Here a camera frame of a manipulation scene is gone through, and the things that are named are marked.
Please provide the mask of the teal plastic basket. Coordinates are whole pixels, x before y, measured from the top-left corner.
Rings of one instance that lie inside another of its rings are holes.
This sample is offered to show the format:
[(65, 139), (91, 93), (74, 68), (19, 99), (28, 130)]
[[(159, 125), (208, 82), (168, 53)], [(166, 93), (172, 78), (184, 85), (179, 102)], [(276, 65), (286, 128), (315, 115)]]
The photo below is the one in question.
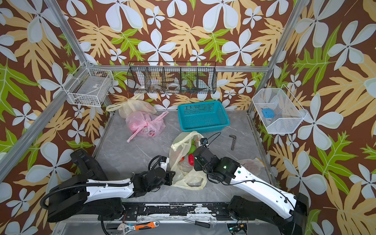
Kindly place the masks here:
[(178, 106), (179, 124), (184, 132), (219, 132), (230, 125), (225, 108), (219, 101), (206, 101)]

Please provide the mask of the blue object in basket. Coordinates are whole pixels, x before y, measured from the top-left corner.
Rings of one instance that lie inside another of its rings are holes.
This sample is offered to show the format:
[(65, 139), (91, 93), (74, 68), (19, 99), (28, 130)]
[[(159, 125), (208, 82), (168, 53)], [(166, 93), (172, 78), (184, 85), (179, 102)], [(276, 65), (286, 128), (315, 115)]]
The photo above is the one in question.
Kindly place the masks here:
[(274, 111), (269, 108), (262, 109), (262, 114), (266, 119), (272, 119), (275, 117)]

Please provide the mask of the green cabbage toy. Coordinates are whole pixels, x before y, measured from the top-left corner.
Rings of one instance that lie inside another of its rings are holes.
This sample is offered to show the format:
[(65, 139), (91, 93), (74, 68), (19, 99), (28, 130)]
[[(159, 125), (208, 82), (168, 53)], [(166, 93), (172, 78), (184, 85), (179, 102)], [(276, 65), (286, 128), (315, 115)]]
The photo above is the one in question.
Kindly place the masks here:
[(188, 152), (188, 155), (191, 155), (195, 152), (196, 150), (196, 141), (195, 140), (192, 140), (191, 142), (191, 147), (189, 149), (189, 152)]

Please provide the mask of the black handled screwdriver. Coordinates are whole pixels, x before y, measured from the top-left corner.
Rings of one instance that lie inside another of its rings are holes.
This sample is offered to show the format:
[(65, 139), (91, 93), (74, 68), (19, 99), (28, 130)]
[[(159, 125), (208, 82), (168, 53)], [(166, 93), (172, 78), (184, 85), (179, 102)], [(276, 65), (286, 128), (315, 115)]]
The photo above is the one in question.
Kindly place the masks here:
[(194, 224), (196, 226), (203, 227), (203, 228), (208, 228), (209, 229), (211, 227), (211, 225), (209, 223), (206, 223), (206, 222), (192, 221), (192, 220), (188, 220), (188, 219), (184, 219), (183, 221), (187, 222), (187, 223)]

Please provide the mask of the grey allen key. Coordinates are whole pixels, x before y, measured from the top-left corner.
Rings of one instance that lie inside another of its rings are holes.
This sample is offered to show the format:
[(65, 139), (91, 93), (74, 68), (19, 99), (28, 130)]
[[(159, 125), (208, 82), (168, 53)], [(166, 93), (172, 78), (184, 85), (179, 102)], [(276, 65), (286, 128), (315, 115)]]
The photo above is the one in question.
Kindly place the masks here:
[(236, 141), (237, 141), (237, 136), (235, 136), (235, 135), (229, 135), (229, 137), (232, 139), (231, 150), (234, 151), (235, 145), (236, 145)]

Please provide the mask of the pale yellow bag at back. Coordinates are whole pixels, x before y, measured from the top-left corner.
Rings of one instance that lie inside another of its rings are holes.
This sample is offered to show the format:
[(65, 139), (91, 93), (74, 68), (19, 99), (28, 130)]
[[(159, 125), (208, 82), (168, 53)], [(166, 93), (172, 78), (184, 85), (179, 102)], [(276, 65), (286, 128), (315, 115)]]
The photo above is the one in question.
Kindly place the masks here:
[(141, 95), (143, 94), (138, 94), (118, 104), (109, 105), (106, 107), (106, 111), (118, 111), (120, 117), (124, 119), (127, 119), (132, 113), (137, 111), (156, 114), (156, 109), (149, 102), (139, 99)]

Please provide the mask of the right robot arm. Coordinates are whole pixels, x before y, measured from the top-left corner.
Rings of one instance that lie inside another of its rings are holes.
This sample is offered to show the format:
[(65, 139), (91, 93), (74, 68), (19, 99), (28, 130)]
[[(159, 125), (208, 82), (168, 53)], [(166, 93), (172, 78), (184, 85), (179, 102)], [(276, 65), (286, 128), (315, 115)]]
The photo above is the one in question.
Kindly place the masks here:
[(228, 206), (236, 220), (261, 220), (278, 227), (284, 235), (303, 235), (308, 219), (308, 197), (280, 190), (256, 177), (237, 161), (218, 158), (206, 146), (193, 153), (194, 168), (203, 171), (209, 181), (235, 186), (257, 201), (234, 196)]

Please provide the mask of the red apple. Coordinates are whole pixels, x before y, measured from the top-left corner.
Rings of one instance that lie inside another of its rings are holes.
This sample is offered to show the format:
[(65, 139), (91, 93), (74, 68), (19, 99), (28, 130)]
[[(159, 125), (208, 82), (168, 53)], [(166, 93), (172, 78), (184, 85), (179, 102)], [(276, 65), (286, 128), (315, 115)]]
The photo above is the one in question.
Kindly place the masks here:
[(193, 154), (189, 155), (189, 164), (190, 164), (190, 166), (194, 166), (194, 156), (193, 156)]

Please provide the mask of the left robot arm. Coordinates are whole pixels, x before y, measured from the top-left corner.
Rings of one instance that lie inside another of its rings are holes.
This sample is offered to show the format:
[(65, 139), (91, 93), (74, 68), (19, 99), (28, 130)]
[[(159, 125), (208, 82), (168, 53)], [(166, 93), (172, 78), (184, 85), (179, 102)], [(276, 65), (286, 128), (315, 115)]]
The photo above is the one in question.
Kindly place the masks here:
[(162, 185), (172, 185), (174, 171), (167, 170), (169, 158), (158, 155), (146, 171), (132, 173), (124, 180), (108, 180), (99, 162), (82, 148), (71, 155), (81, 173), (51, 189), (40, 200), (48, 212), (48, 222), (59, 222), (77, 214), (96, 214), (104, 219), (117, 219), (124, 213), (123, 199), (137, 198), (156, 192)]

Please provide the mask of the yellow plastic bag with fruit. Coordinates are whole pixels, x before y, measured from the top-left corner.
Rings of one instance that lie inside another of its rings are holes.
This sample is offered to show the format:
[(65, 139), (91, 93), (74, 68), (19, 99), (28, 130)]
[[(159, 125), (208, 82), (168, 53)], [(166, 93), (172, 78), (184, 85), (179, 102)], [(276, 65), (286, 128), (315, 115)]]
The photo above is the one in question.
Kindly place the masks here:
[(191, 191), (202, 190), (207, 184), (207, 178), (204, 172), (195, 171), (194, 166), (189, 164), (189, 149), (192, 140), (196, 141), (198, 146), (203, 135), (200, 133), (183, 132), (172, 143), (169, 150), (169, 165), (170, 170), (175, 171), (175, 176), (172, 180), (172, 185), (176, 188), (181, 188)]

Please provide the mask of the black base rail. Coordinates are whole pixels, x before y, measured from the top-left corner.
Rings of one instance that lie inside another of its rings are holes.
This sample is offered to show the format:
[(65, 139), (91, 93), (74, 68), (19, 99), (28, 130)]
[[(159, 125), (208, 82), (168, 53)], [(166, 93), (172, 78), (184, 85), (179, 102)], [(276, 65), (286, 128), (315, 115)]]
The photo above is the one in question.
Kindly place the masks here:
[(125, 202), (120, 208), (104, 216), (106, 220), (141, 221), (142, 218), (182, 220), (196, 218), (214, 221), (248, 220), (230, 209), (229, 202), (206, 203), (141, 203)]

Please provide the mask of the orange adjustable wrench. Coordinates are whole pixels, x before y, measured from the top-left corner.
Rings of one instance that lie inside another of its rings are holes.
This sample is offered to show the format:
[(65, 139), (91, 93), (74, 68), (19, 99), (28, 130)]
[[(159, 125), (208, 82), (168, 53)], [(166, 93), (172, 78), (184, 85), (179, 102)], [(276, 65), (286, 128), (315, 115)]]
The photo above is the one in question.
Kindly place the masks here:
[(127, 235), (130, 232), (133, 231), (139, 231), (139, 230), (146, 230), (146, 229), (154, 229), (159, 227), (160, 222), (159, 221), (152, 221), (152, 222), (147, 222), (143, 224), (137, 224), (137, 225), (128, 225), (125, 223), (121, 223), (117, 230), (123, 232), (124, 235)]

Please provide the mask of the pink plastic bag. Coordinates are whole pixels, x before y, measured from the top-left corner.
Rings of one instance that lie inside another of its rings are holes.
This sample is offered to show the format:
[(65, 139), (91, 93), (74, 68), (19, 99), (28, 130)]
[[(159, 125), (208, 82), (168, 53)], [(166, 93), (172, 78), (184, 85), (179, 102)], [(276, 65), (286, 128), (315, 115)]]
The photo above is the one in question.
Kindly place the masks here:
[(164, 117), (168, 113), (165, 111), (158, 116), (141, 111), (131, 113), (126, 119), (126, 125), (132, 132), (127, 142), (129, 143), (136, 136), (156, 137), (160, 135), (165, 129)]

